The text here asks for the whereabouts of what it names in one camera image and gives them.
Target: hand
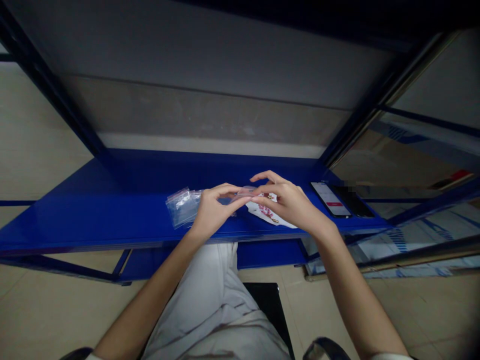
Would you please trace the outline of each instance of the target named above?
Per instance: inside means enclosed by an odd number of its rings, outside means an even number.
[[[219,203],[220,197],[233,197],[242,188],[239,186],[223,183],[202,192],[200,206],[195,221],[189,230],[190,235],[195,238],[207,241],[224,224],[224,222],[236,210],[251,200],[251,197],[241,197],[228,205]]]
[[[276,194],[277,202],[265,196],[255,196],[251,199],[254,203],[264,205],[278,214],[282,219],[305,230],[311,235],[318,234],[322,229],[334,229],[336,226],[328,217],[318,210],[305,195],[300,186],[295,186],[271,170],[258,173],[250,179],[252,183],[268,179],[266,185],[259,186],[254,195],[261,193]]]

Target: white sleeve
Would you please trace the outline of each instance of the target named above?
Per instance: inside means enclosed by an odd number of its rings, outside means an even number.
[[[95,356],[93,353],[91,353],[90,355],[88,355],[88,357],[85,360],[102,360],[102,359],[99,358],[98,356]]]
[[[370,360],[413,360],[413,359],[410,356],[384,353],[384,354],[377,354],[374,357],[372,357]]]

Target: small plastic bag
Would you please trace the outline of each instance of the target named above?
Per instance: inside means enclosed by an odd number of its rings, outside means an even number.
[[[230,203],[233,203],[235,200],[238,200],[240,198],[244,197],[253,197],[254,195],[252,194],[257,188],[255,186],[243,186],[239,192],[236,193],[234,197],[230,199]]]
[[[165,205],[170,213],[174,229],[193,222],[197,216],[200,204],[201,191],[190,191],[188,187],[167,197]]]

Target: leg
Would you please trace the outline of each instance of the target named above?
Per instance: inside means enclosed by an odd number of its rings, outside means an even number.
[[[204,245],[193,258],[148,341],[144,357],[174,359],[219,326],[258,310],[237,276],[237,243]]]

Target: black phone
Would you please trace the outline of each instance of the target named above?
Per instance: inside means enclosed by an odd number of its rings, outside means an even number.
[[[328,212],[335,218],[349,218],[352,216],[350,211],[342,204],[339,198],[324,182],[311,182],[313,189],[320,197]]]
[[[331,185],[333,192],[343,201],[347,208],[359,218],[374,218],[374,213],[358,197],[355,190],[348,186]]]

